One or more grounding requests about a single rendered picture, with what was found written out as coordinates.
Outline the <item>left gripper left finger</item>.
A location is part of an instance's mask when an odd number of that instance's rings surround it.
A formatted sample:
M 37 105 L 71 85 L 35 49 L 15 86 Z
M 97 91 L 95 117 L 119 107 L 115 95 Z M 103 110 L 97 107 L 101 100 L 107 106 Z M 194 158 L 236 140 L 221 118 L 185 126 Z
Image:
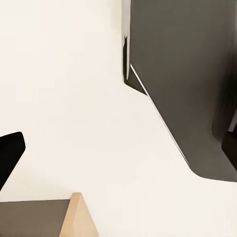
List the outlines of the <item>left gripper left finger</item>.
M 0 191 L 26 150 L 21 131 L 0 137 Z

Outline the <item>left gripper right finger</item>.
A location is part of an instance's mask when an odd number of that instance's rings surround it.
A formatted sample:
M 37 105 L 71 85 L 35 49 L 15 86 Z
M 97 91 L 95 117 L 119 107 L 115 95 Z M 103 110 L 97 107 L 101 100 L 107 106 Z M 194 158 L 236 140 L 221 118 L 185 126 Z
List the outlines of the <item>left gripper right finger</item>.
M 221 148 L 237 171 L 237 133 L 226 131 Z

